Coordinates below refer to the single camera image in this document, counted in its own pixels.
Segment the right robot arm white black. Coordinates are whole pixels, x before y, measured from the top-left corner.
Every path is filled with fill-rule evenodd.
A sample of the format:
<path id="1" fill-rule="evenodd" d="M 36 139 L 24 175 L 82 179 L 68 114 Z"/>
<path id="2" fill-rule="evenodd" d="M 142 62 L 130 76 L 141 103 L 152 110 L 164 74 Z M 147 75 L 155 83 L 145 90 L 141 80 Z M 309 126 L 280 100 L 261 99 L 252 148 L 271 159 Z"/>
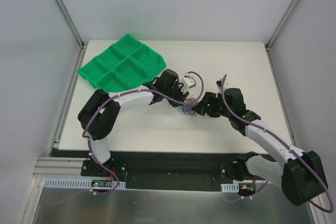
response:
<path id="1" fill-rule="evenodd" d="M 328 193 L 320 156 L 282 140 L 258 114 L 246 109 L 240 89 L 229 88 L 222 93 L 206 92 L 193 111 L 211 118 L 228 118 L 233 129 L 257 143 L 273 158 L 267 160 L 256 152 L 239 156 L 226 170 L 231 179 L 243 181 L 251 176 L 261 177 L 280 187 L 295 206 Z"/>

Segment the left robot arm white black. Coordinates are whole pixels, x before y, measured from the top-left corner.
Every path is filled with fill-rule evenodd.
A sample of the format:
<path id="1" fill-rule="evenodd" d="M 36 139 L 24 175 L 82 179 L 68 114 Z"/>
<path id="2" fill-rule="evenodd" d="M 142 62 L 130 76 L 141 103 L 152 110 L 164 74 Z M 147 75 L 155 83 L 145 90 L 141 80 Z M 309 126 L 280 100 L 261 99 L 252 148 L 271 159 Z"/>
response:
<path id="1" fill-rule="evenodd" d="M 107 136 L 121 112 L 143 105 L 153 105 L 163 99 L 167 99 L 172 107 L 177 107 L 185 101 L 189 89 L 196 84 L 189 73 L 179 78 L 175 71 L 166 69 L 159 77 L 124 93 L 111 95 L 102 89 L 96 90 L 78 114 L 83 137 L 88 140 L 94 172 L 99 176 L 110 173 L 111 154 Z"/>

